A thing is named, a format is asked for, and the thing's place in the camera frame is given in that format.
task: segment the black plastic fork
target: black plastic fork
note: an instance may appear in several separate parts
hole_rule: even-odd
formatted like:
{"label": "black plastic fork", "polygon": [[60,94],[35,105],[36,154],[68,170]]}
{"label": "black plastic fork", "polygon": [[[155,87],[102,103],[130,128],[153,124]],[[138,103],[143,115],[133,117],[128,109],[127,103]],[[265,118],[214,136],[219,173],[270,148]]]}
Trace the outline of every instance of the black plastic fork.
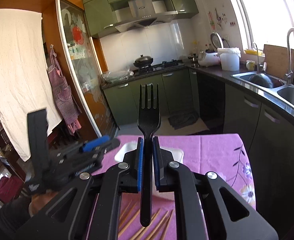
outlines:
{"label": "black plastic fork", "polygon": [[143,183],[140,203],[140,223],[147,227],[151,222],[152,208],[152,137],[161,124],[159,111],[159,96],[157,84],[156,108],[154,108],[154,91],[151,84],[150,108],[148,108],[148,89],[145,85],[145,107],[143,108],[142,85],[140,85],[140,99],[138,111],[138,128],[144,135],[143,152]]}

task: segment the white curtain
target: white curtain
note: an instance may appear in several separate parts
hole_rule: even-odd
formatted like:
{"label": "white curtain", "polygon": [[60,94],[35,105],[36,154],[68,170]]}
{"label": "white curtain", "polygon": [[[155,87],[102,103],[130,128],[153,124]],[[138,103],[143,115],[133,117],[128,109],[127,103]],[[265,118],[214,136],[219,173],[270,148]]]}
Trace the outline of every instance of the white curtain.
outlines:
{"label": "white curtain", "polygon": [[41,13],[0,9],[0,121],[24,161],[30,158],[27,114],[43,108],[49,135],[62,119],[47,76]]}

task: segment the glass door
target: glass door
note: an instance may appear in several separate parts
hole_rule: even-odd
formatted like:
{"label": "glass door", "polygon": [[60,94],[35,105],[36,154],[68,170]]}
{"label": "glass door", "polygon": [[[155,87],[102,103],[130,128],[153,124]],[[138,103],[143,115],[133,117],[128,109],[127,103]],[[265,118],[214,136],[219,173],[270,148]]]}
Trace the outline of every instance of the glass door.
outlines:
{"label": "glass door", "polygon": [[58,22],[71,75],[84,109],[98,136],[114,136],[117,125],[99,84],[101,75],[81,9],[56,0]]}

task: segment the stainless steel range hood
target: stainless steel range hood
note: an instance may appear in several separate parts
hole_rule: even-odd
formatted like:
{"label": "stainless steel range hood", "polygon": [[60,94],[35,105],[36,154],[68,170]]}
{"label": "stainless steel range hood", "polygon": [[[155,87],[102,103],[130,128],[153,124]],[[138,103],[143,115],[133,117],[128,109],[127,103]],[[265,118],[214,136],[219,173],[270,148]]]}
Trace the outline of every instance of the stainless steel range hood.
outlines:
{"label": "stainless steel range hood", "polygon": [[122,32],[150,25],[171,22],[177,11],[156,13],[152,0],[131,0],[128,2],[132,18],[116,23],[115,28]]}

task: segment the cutting board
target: cutting board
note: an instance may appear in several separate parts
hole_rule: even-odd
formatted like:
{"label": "cutting board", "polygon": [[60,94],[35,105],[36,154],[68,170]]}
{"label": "cutting board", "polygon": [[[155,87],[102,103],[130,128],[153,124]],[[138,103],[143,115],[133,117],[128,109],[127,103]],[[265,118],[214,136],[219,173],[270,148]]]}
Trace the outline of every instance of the cutting board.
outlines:
{"label": "cutting board", "polygon": [[[288,73],[288,49],[286,47],[264,45],[266,73],[284,79]],[[294,76],[294,49],[291,49],[291,70]]]}

